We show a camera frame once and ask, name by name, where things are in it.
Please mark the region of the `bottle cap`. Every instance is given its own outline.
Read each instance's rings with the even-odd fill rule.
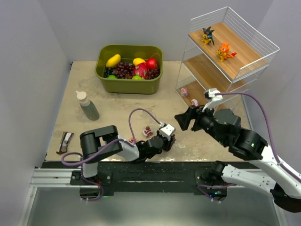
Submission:
[[[80,102],[82,104],[87,103],[89,101],[88,98],[87,98],[86,92],[78,92],[78,91],[76,91],[76,93],[77,93],[77,96],[76,96],[77,99],[80,100]]]

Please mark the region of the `red apple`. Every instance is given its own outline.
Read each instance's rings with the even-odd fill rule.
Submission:
[[[140,63],[136,66],[136,69],[133,70],[133,76],[140,76],[144,79],[149,75],[149,69],[146,66],[146,63]]]
[[[150,70],[158,68],[158,63],[155,58],[148,59],[146,61],[146,65],[147,65],[148,69],[150,69]]]

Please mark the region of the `cable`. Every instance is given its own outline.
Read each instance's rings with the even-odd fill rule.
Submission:
[[[90,183],[90,184],[92,184],[92,185],[98,186],[98,187],[99,187],[99,190],[100,190],[99,195],[98,195],[96,198],[93,198],[93,199],[88,199],[88,198],[87,198],[87,199],[85,199],[85,200],[86,200],[87,202],[92,202],[92,201],[100,200],[100,199],[103,197],[103,187],[102,187],[100,184],[95,183],[95,182],[90,181],[90,180],[88,180],[87,178],[85,178],[85,177],[84,177],[84,172],[83,172],[83,167],[80,168],[80,175],[81,175],[81,178],[82,178],[84,181],[86,181],[86,182],[88,182],[88,183]]]
[[[90,156],[89,158],[85,159],[85,160],[82,160],[82,161],[78,161],[78,162],[66,162],[65,161],[65,158],[68,156],[68,155],[73,155],[73,154],[79,154],[78,152],[70,152],[70,153],[67,153],[67,154],[64,154],[62,156],[62,159],[61,159],[61,162],[62,164],[64,164],[65,166],[80,166],[84,163],[87,163],[88,161],[94,159],[96,156],[98,156],[101,152],[103,152],[105,149],[107,149],[110,145],[116,143],[116,142],[124,142],[126,143],[127,145],[131,146],[131,147],[134,147],[131,143],[127,142],[126,140],[124,139],[115,139],[115,140],[112,140],[111,142],[107,143],[104,147],[102,147],[98,152],[96,152],[95,154],[93,154],[92,156]]]
[[[133,140],[134,140],[134,145],[136,144],[136,138],[135,138],[135,135],[134,135],[134,132],[133,132],[133,129],[132,129],[132,125],[131,125],[131,117],[132,117],[132,114],[133,114],[134,112],[138,111],[138,110],[144,111],[144,112],[146,112],[147,114],[149,114],[149,116],[150,116],[151,118],[153,118],[153,120],[155,120],[156,123],[158,123],[159,125],[162,124],[162,123],[159,122],[159,121],[155,118],[155,116],[153,116],[148,110],[145,110],[145,109],[143,109],[143,108],[136,108],[136,109],[132,110],[131,113],[130,113],[130,115],[129,115],[129,117],[128,117],[128,125],[129,125],[130,130],[131,130],[131,133],[132,133],[132,137],[133,137]]]
[[[224,185],[224,186],[198,185],[198,190],[201,193],[203,193],[205,196],[207,196],[209,199],[211,199],[212,201],[220,202],[218,199],[211,197],[207,192],[203,191],[203,189],[201,189],[201,187],[211,188],[211,189],[226,189],[227,187],[235,186],[235,185],[236,184],[228,184],[228,185]]]
[[[78,153],[78,152],[72,152],[72,153],[69,153],[69,155],[70,155],[70,154],[77,154],[77,155],[80,156],[81,159],[83,158],[83,155],[82,155],[81,153]],[[84,200],[86,200],[87,202],[92,202],[92,201],[97,201],[97,200],[101,199],[101,198],[103,197],[103,187],[102,187],[100,184],[95,183],[95,182],[93,182],[93,181],[90,181],[90,180],[88,180],[87,178],[84,177],[82,165],[81,165],[81,167],[80,167],[80,175],[81,175],[81,178],[82,178],[83,181],[86,181],[87,183],[90,183],[90,184],[92,184],[92,185],[98,186],[98,187],[99,187],[99,191],[100,191],[100,192],[99,192],[100,195],[98,195],[96,198],[94,198],[94,199],[88,199],[88,198],[87,198],[87,199],[84,199]]]
[[[268,116],[267,116],[263,106],[259,102],[259,100],[256,97],[254,97],[253,95],[243,93],[243,92],[215,93],[215,95],[216,96],[219,96],[219,95],[222,95],[222,96],[223,95],[245,95],[245,96],[248,96],[248,97],[252,98],[258,104],[258,106],[260,107],[260,109],[262,111],[262,114],[264,116],[265,122],[267,124],[270,145],[271,145],[271,149],[272,149],[272,152],[273,152],[273,155],[274,155],[274,158],[275,158],[277,164],[279,164],[280,167],[282,167],[284,169],[284,171],[286,171],[289,175],[291,175],[293,178],[295,178],[297,181],[299,181],[301,183],[301,178],[299,178],[297,175],[295,175],[293,172],[291,172],[285,165],[283,165],[283,163],[280,162],[279,156],[278,156],[276,148],[275,148],[274,139],[273,139],[273,136],[272,136],[272,130],[271,130],[271,127],[270,127],[270,124],[269,124]]]

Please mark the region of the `white wall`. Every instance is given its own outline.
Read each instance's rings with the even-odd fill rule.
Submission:
[[[190,20],[230,6],[257,28],[272,0],[39,0],[71,60],[96,60],[109,44],[160,47],[181,60]]]
[[[251,88],[263,103],[270,119],[273,138],[281,158],[301,172],[301,14],[298,0],[274,0],[259,31],[280,47],[280,52]],[[254,129],[266,139],[262,113],[247,100]],[[301,214],[288,214],[291,225],[300,225]]]
[[[18,223],[69,63],[36,0],[0,2],[0,225]]]

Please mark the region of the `red grapes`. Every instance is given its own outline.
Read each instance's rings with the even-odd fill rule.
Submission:
[[[106,67],[103,73],[103,76],[107,78],[109,75],[115,75],[119,79],[132,79],[133,70],[136,67],[133,64],[129,64],[127,62],[120,62],[114,68]],[[152,69],[149,70],[149,76],[146,78],[148,80],[155,79],[160,75],[160,69]]]

